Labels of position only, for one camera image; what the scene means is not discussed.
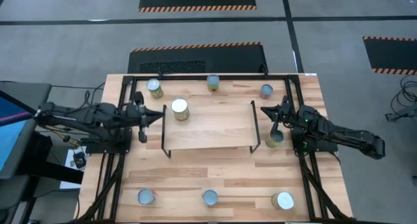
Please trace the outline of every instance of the computer monitor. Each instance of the computer monitor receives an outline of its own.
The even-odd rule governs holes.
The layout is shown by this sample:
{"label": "computer monitor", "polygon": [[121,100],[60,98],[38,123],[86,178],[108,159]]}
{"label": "computer monitor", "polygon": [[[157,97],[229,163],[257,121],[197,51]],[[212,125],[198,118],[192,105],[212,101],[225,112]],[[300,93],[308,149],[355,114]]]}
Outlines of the computer monitor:
{"label": "computer monitor", "polygon": [[35,113],[33,108],[0,91],[0,126],[31,119]]}

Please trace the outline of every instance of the orange and black striped tape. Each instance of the orange and black striped tape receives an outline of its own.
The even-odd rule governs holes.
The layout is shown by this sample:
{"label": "orange and black striped tape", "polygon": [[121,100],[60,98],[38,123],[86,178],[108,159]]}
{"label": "orange and black striped tape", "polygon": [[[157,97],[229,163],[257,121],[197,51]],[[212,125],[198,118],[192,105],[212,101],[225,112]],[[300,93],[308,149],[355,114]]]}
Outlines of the orange and black striped tape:
{"label": "orange and black striped tape", "polygon": [[406,70],[406,69],[396,69],[396,68],[373,68],[372,71],[377,74],[402,74],[402,75],[417,74],[417,70]]}
{"label": "orange and black striped tape", "polygon": [[379,39],[379,40],[397,40],[397,41],[415,41],[415,38],[391,38],[391,37],[378,37],[378,36],[364,36],[364,40],[367,39]]}
{"label": "orange and black striped tape", "polygon": [[157,48],[137,48],[132,49],[130,52],[136,51],[158,51],[167,49],[190,49],[190,48],[217,48],[227,46],[249,46],[249,45],[262,45],[261,42],[230,42],[225,44],[203,44],[203,45],[183,45],[183,46],[168,46],[168,47],[157,47]]}
{"label": "orange and black striped tape", "polygon": [[256,10],[255,5],[220,5],[220,6],[179,6],[179,7],[142,7],[140,12],[197,12],[215,10]]}

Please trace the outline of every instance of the purple can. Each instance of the purple can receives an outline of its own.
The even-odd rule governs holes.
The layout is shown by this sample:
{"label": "purple can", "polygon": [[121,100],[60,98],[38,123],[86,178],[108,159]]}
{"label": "purple can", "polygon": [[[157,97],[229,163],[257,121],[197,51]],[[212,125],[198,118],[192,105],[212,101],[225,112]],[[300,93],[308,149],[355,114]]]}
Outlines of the purple can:
{"label": "purple can", "polygon": [[269,97],[271,97],[272,91],[274,91],[274,89],[271,87],[271,85],[265,84],[261,87],[261,93],[259,94],[259,97],[267,100]]}

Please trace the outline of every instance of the concrete floor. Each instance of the concrete floor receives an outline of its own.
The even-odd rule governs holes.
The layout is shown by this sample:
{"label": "concrete floor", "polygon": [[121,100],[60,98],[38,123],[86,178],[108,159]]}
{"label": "concrete floor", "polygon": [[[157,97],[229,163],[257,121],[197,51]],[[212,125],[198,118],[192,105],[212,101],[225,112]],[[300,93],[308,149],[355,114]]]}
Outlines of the concrete floor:
{"label": "concrete floor", "polygon": [[[289,1],[293,16],[417,15],[417,0]],[[258,10],[250,12],[139,14],[138,4],[139,0],[5,0],[0,21],[285,15],[282,0],[257,0]],[[372,73],[362,42],[363,36],[417,38],[416,27],[417,21],[295,22],[304,71],[318,74],[330,120],[369,130],[386,141],[387,156],[379,161],[339,147],[353,214],[360,220],[417,219],[417,187],[411,181],[417,174],[417,122],[385,121],[402,76]],[[296,72],[285,22],[23,25],[0,26],[0,79],[94,87],[107,74],[126,73],[132,48],[245,41],[264,44],[271,72]],[[50,100],[76,107],[83,93],[54,88]],[[65,149],[53,151],[63,160]],[[37,192],[49,189],[57,189],[57,183],[43,180]],[[56,193],[39,199],[33,218],[42,223],[70,220],[76,195]]]}

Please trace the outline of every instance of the black floor mat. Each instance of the black floor mat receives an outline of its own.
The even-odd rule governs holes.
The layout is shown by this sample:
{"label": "black floor mat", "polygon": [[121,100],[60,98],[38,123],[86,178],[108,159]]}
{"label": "black floor mat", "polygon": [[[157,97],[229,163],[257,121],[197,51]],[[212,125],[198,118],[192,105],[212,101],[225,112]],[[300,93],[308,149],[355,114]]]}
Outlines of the black floor mat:
{"label": "black floor mat", "polygon": [[255,10],[255,0],[140,0],[140,12]]}
{"label": "black floor mat", "polygon": [[130,53],[128,73],[257,73],[262,64],[260,42],[138,48]]}
{"label": "black floor mat", "polygon": [[365,36],[364,43],[372,71],[379,74],[416,73],[416,39]]}

